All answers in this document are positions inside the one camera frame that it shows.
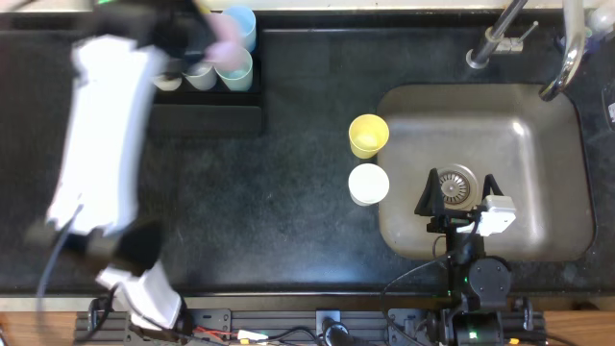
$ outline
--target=countertop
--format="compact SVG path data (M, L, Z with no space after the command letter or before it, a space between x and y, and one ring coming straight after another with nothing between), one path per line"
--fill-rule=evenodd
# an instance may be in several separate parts
M522 15L512 33L541 15ZM494 57L484 70L473 70L465 53L497 18L492 13L262 13L264 133L145 143L140 212L166 226L162 262L172 285L187 295L373 292L417 266L421 261L396 255L382 240L378 206L362 208L350 199L348 175L361 161L350 151L349 124L375 112L382 96L402 85L550 81L561 65L553 45L561 20L545 15L521 55ZM33 294L47 261L23 235L45 213L59 175L70 36L0 35L0 292L6 295ZM614 56L610 42L566 90L582 128L595 241L575 261L513 262L514 292L615 291L615 133L602 99L604 88L615 90ZM433 266L400 289L440 294L446 275ZM101 287L62 259L49 290L78 295Z

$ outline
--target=faucet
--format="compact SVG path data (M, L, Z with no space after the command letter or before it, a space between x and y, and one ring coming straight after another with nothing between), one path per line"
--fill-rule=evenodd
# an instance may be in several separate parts
M466 54L466 61L472 68L485 68L487 66L489 57L503 42L504 32L527 2L528 0L513 0L493 27L484 32L484 38L480 41L479 47L476 50L471 49ZM570 84L583 58L585 48L585 16L582 0L562 0L562 3L566 27L564 61L554 80L540 89L539 96L543 101L553 100Z

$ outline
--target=drain strainer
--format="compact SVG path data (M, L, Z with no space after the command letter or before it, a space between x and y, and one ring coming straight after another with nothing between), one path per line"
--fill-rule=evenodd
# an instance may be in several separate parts
M449 164L438 168L438 178L447 208L464 210L477 201L478 181L472 171L461 164Z
M468 180L457 172L444 172L440 174L440 186L444 195L444 202L457 205L465 201L470 195Z

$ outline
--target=sink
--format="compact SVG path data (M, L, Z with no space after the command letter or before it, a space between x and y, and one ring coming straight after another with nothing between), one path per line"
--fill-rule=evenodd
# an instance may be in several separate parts
M516 220L485 239L485 251L507 260L575 260L594 237L593 215L577 111L565 95L551 102L534 85L400 86L377 114L390 138L378 153L390 190L380 203L380 228L399 255L432 257L436 234L414 214L432 168L447 208L480 203L493 174L515 204ZM436 253L445 251L439 241Z

